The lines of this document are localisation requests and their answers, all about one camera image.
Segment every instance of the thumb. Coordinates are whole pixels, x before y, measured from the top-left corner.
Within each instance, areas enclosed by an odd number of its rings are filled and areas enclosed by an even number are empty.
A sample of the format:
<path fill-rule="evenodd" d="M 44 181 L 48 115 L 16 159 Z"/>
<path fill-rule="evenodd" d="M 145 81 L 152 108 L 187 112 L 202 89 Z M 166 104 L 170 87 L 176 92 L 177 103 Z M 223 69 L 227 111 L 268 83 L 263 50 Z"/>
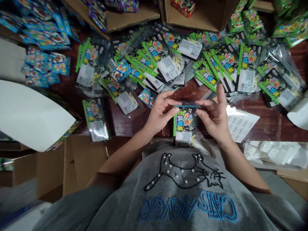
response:
<path fill-rule="evenodd" d="M 196 110 L 196 114 L 202 120 L 202 122 L 204 123 L 206 128 L 209 128 L 209 127 L 215 125 L 214 122 L 210 119 L 207 112 L 205 112 L 201 109 L 198 109 L 198 110 Z"/>
<path fill-rule="evenodd" d="M 180 111 L 180 109 L 178 107 L 174 107 L 171 110 L 169 110 L 166 114 L 165 114 L 165 118 L 167 118 L 167 120 L 169 121 L 171 118 L 173 118 L 178 112 Z"/>

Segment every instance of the wooden table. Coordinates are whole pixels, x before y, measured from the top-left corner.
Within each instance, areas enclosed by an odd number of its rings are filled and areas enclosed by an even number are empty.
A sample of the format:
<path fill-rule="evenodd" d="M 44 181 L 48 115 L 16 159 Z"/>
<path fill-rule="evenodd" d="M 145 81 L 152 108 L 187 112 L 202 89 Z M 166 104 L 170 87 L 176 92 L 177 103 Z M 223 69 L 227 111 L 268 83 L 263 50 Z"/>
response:
<path fill-rule="evenodd" d="M 84 117 L 82 100 L 89 98 L 84 95 L 77 87 L 75 81 L 77 74 L 75 73 L 75 66 L 77 63 L 78 45 L 74 43 L 71 51 L 63 52 L 63 54 L 72 57 L 71 75 L 60 76 L 61 83 L 53 86 L 72 107 L 76 109 L 80 115 Z M 296 66 L 303 79 L 308 81 L 308 41 L 305 41 L 291 49 L 291 54 L 296 63 Z M 172 96 L 175 100 L 198 100 L 206 92 L 208 88 L 203 86 L 200 89 L 195 84 L 194 80 L 186 83 L 185 87 L 181 87 Z M 104 93 L 107 100 L 108 114 L 111 122 L 111 132 L 116 136 L 133 136 L 146 123 L 150 114 L 150 110 L 144 105 L 144 111 L 134 111 L 131 118 L 123 117 L 122 113 L 115 105 L 114 101 Z M 258 101 L 243 100 L 235 106 L 238 109 L 247 111 L 249 113 L 260 116 L 260 119 L 247 135 L 246 139 L 258 141 L 297 141 L 308 142 L 308 131 L 300 129 L 293 125 L 286 116 L 275 109 L 268 109 L 260 95 Z M 161 137 L 172 137 L 172 121 L 157 134 Z M 84 122 L 76 131 L 78 134 L 89 134 L 86 123 Z M 202 123 L 197 127 L 197 138 L 210 138 L 209 134 Z"/>

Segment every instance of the person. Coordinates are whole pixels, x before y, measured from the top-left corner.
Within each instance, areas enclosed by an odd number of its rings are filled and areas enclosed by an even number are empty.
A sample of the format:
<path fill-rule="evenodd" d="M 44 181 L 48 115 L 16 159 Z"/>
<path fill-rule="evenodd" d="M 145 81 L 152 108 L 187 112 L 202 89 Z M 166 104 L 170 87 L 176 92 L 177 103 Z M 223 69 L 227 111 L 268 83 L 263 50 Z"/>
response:
<path fill-rule="evenodd" d="M 294 208 L 272 194 L 232 140 L 222 84 L 217 88 L 218 103 L 196 101 L 201 105 L 196 114 L 217 141 L 226 168 L 200 149 L 176 148 L 167 141 L 148 145 L 179 111 L 173 106 L 181 102 L 168 98 L 173 93 L 160 93 L 146 125 L 105 162 L 88 188 L 54 203 L 33 230 L 303 227 Z M 148 155 L 129 174 L 142 152 Z"/>

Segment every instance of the red box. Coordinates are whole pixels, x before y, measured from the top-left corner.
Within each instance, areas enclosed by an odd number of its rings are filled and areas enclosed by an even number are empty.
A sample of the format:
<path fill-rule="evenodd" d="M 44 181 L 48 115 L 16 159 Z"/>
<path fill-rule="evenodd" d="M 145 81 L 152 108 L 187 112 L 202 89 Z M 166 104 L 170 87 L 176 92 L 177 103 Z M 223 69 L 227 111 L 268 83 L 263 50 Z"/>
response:
<path fill-rule="evenodd" d="M 172 6 L 187 18 L 189 18 L 196 9 L 196 4 L 191 0 L 172 0 Z"/>

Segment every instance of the gray t-shirt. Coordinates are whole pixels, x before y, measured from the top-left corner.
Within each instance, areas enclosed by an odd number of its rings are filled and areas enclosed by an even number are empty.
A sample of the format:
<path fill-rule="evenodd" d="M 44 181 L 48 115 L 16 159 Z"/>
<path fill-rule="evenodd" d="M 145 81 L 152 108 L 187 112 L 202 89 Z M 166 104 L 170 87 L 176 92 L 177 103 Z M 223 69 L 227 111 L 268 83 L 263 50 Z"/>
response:
<path fill-rule="evenodd" d="M 250 192 L 208 153 L 159 147 L 118 190 L 95 186 L 66 196 L 33 230 L 272 231 L 304 226 L 286 200 Z"/>

